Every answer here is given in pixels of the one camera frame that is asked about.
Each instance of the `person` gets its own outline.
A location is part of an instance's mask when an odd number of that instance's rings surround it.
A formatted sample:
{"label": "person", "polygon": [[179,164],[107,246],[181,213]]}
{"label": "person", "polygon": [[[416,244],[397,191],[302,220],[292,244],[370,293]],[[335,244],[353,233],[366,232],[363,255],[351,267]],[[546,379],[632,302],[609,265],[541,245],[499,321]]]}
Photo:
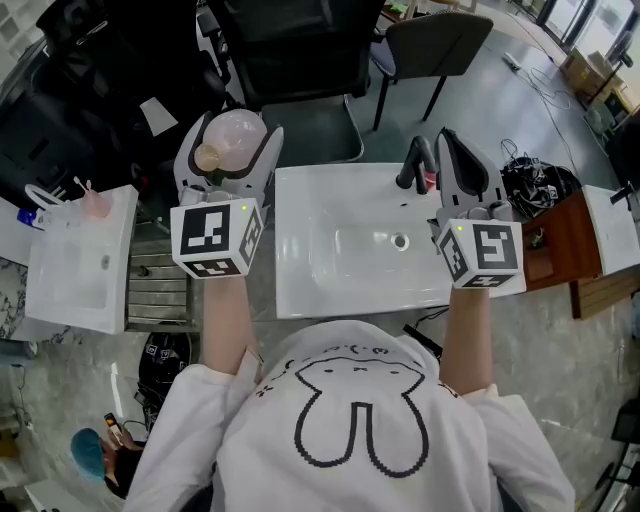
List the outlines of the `person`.
{"label": "person", "polygon": [[89,478],[104,480],[107,488],[125,499],[136,472],[145,443],[134,441],[129,431],[121,427],[120,442],[109,430],[111,444],[91,428],[83,428],[71,438],[71,454],[76,464]]}
{"label": "person", "polygon": [[245,281],[205,284],[202,364],[173,383],[125,512],[572,511],[574,491],[519,396],[493,381],[489,294],[453,289],[441,365],[360,321],[284,339],[259,369]]}

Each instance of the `drain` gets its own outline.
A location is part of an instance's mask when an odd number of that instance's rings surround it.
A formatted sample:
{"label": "drain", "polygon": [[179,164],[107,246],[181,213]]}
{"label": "drain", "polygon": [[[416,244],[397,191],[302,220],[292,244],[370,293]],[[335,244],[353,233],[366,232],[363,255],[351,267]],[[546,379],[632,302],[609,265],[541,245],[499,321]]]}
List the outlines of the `drain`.
{"label": "drain", "polygon": [[391,235],[391,243],[399,251],[406,251],[409,248],[409,237],[403,233],[394,233]]}

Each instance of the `sink countertop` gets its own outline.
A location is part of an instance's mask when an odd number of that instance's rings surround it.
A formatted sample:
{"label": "sink countertop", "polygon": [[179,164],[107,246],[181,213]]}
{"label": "sink countertop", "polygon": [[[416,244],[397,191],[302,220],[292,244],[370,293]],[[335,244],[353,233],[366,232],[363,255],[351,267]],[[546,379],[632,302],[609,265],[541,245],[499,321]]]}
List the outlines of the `sink countertop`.
{"label": "sink countertop", "polygon": [[[27,316],[109,334],[123,332],[138,192],[126,185],[100,195],[111,203],[106,218],[81,215],[69,223],[58,219],[34,241],[27,275]],[[80,201],[65,204],[77,214]]]}
{"label": "sink countertop", "polygon": [[[278,318],[359,315],[449,303],[451,276],[428,219],[432,189],[395,184],[400,163],[330,164],[276,170]],[[406,237],[401,250],[393,240]],[[492,296],[525,291],[516,276]]]}

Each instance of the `pink object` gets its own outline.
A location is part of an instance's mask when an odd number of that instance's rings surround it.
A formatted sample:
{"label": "pink object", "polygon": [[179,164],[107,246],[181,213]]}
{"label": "pink object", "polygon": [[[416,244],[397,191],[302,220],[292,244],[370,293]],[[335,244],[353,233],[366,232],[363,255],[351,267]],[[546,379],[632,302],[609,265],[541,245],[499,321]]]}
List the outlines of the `pink object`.
{"label": "pink object", "polygon": [[213,146],[220,158],[220,169],[239,171],[251,163],[267,134],[260,116],[237,109],[214,118],[202,135],[203,144]]}
{"label": "pink object", "polygon": [[80,188],[84,190],[84,197],[82,198],[82,207],[87,215],[92,217],[98,217],[104,219],[111,211],[111,205],[104,197],[98,194],[95,190],[91,189],[91,181],[87,181],[86,188],[82,185],[77,176],[73,177]]}

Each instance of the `blue hat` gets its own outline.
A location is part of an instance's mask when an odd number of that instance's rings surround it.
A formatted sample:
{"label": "blue hat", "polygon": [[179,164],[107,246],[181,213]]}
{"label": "blue hat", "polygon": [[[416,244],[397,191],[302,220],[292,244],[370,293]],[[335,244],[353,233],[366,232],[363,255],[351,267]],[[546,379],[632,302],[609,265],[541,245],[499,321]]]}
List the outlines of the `blue hat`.
{"label": "blue hat", "polygon": [[71,454],[80,469],[92,479],[104,480],[104,463],[100,436],[91,428],[83,428],[71,439]]}

